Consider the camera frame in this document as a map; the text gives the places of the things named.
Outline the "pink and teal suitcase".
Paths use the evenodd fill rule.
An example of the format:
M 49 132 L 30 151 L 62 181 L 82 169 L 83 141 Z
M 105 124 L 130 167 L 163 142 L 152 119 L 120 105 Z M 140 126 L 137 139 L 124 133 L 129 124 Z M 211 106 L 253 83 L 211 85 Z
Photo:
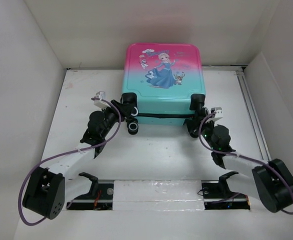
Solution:
M 131 125 L 138 127 L 137 133 L 140 124 L 182 126 L 186 119 L 205 116 L 199 49 L 187 43 L 131 44 L 126 50 L 122 98 L 137 101 L 137 124 Z

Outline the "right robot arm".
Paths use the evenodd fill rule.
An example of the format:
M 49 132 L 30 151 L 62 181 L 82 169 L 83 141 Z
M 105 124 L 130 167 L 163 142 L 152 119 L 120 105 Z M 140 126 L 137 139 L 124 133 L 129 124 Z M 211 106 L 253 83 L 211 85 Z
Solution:
M 262 161 L 236 151 L 230 145 L 229 129 L 216 124 L 216 113 L 186 119 L 184 124 L 189 135 L 211 152 L 214 163 L 227 170 L 217 185 L 225 201 L 246 195 L 271 213 L 293 215 L 293 175 L 281 159 Z

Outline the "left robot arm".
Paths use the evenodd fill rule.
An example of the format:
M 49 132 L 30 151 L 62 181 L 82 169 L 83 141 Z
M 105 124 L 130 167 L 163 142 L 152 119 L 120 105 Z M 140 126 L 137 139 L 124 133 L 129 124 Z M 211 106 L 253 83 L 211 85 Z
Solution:
M 18 194 L 18 214 L 27 226 L 35 226 L 46 219 L 55 219 L 62 209 L 79 196 L 99 198 L 99 179 L 81 167 L 95 159 L 115 136 L 107 137 L 114 126 L 127 123 L 131 134 L 136 134 L 137 101 L 125 99 L 107 101 L 93 97 L 100 108 L 89 116 L 87 128 L 75 150 L 59 153 L 36 164 L 27 174 Z

